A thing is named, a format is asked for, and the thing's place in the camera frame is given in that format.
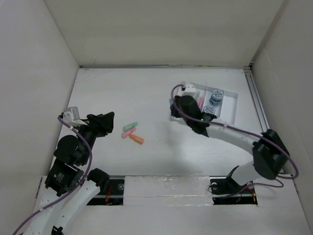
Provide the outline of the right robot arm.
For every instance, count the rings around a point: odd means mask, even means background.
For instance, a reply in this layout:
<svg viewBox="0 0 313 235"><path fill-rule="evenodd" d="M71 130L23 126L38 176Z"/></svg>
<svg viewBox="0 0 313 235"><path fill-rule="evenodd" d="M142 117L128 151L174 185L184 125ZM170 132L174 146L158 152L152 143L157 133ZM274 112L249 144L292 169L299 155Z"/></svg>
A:
<svg viewBox="0 0 313 235"><path fill-rule="evenodd" d="M276 180L287 161L288 151L274 130L261 135L240 130L213 114L201 112L190 95L175 96L170 110L171 116L182 119L196 134L232 144L253 157L251 162L234 167L224 179L222 185L232 193L259 178Z"/></svg>

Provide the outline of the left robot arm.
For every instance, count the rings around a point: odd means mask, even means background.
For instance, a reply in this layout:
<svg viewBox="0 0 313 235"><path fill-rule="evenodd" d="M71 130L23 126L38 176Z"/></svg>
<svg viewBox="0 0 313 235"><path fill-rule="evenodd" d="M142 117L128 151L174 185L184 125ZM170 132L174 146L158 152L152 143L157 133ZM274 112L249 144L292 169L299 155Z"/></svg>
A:
<svg viewBox="0 0 313 235"><path fill-rule="evenodd" d="M67 108L58 116L58 121L74 134L58 141L39 209L14 234L27 224L25 235L66 235L88 202L108 191L110 176L91 168L92 148L97 138L113 131L113 120L114 112L80 119L77 107Z"/></svg>

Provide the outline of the purple cap pastel highlighter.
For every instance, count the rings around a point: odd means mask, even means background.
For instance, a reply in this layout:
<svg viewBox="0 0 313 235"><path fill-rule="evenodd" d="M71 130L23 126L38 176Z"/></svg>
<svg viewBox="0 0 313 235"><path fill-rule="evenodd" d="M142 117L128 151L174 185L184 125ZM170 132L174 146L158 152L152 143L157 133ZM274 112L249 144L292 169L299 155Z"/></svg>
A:
<svg viewBox="0 0 313 235"><path fill-rule="evenodd" d="M200 110L202 110L203 102L204 102L204 96L199 97L197 100L197 104L198 104L198 107L200 108Z"/></svg>

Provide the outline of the blue cap pastel highlighter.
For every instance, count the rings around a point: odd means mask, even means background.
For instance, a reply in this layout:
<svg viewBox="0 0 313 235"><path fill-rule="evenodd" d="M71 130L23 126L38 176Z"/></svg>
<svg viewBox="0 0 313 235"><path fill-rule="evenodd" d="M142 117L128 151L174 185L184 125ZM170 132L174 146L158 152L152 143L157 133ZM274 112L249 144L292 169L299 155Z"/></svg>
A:
<svg viewBox="0 0 313 235"><path fill-rule="evenodd" d="M197 100L200 96L200 91L196 91L194 99Z"/></svg>

